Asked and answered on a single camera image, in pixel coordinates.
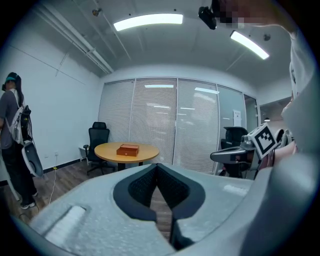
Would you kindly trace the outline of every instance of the black pants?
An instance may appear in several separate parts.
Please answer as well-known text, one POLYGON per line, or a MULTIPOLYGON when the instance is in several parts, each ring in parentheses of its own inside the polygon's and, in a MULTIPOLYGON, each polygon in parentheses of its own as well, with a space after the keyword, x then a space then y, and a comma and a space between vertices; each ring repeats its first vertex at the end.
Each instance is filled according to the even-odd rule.
POLYGON ((22 202, 32 203, 37 192, 29 169, 21 153, 23 146, 14 142, 8 149, 2 149, 2 158, 14 189, 21 195, 22 202))

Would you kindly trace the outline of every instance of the wooden floor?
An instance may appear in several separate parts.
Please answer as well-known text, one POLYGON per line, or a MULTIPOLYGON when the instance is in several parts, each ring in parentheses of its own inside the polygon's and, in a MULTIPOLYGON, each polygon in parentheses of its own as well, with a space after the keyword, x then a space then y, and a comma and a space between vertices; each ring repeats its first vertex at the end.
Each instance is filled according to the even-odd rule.
MULTIPOLYGON (((21 200, 16 201, 8 185, 0 187, 0 193, 4 196, 7 202, 10 214, 20 218, 25 223, 29 223, 30 220, 39 213, 39 211, 49 204, 54 180, 55 187, 51 202, 61 197, 80 183, 102 175, 101 171, 97 169, 90 172, 89 176, 87 176, 87 170, 89 168, 90 166, 87 166, 86 161, 82 161, 58 169, 56 171, 56 180, 54 171, 44 174, 42 178, 34 177, 34 185, 38 191, 38 196, 34 198, 37 207, 29 208, 27 210, 20 208, 21 200)), ((105 175, 108 175, 112 170, 110 168, 104 168, 103 171, 105 175)), ((172 212, 158 188, 156 188, 153 193, 150 208, 157 214, 157 228, 166 239, 169 239, 172 212)))

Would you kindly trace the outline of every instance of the chair armrest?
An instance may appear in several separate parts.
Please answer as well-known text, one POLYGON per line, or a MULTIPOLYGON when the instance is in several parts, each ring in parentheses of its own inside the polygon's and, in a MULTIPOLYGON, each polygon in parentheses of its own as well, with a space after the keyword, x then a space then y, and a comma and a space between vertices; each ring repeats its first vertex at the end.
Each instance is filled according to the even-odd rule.
POLYGON ((85 156, 88 157, 88 148, 89 148, 89 145, 84 145, 83 148, 85 149, 85 156))

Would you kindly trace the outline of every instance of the glass wall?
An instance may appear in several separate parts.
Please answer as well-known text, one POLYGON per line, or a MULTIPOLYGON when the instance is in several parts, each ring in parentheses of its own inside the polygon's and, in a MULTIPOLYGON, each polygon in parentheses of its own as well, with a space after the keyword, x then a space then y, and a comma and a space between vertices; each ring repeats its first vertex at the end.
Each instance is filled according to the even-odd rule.
POLYGON ((246 111, 246 129, 248 132, 253 131, 259 126, 257 102, 254 98, 244 95, 246 111))
POLYGON ((110 142, 156 146, 160 154, 145 164, 213 173, 222 168, 210 154, 221 149, 224 127, 251 131, 258 126, 256 114, 256 100, 242 92, 203 81, 155 77, 105 84, 98 119, 110 129, 110 142))
MULTIPOLYGON (((221 150, 220 141, 226 138, 226 129, 224 127, 241 126, 246 128, 246 107, 242 92, 219 85, 218 91, 220 104, 220 136, 218 143, 219 150, 221 150), (240 112, 240 115, 235 116, 235 111, 240 112)), ((219 172, 222 166, 222 163, 218 163, 215 169, 219 172)))
POLYGON ((217 150, 218 136, 216 85, 179 79, 173 165, 212 173, 210 154, 217 150))

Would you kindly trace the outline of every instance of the round wooden table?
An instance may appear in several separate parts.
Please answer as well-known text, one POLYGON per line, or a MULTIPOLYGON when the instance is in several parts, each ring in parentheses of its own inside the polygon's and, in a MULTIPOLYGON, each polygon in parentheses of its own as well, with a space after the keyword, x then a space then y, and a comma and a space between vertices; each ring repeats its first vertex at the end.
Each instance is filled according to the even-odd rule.
POLYGON ((139 163, 139 166, 144 164, 144 161, 155 158, 159 155, 159 149, 149 144, 135 143, 135 142, 109 142, 96 146, 94 153, 97 157, 114 162, 118 164, 118 171, 126 168, 126 164, 139 163), (117 149, 122 144, 139 146, 139 153, 137 156, 118 155, 117 149))

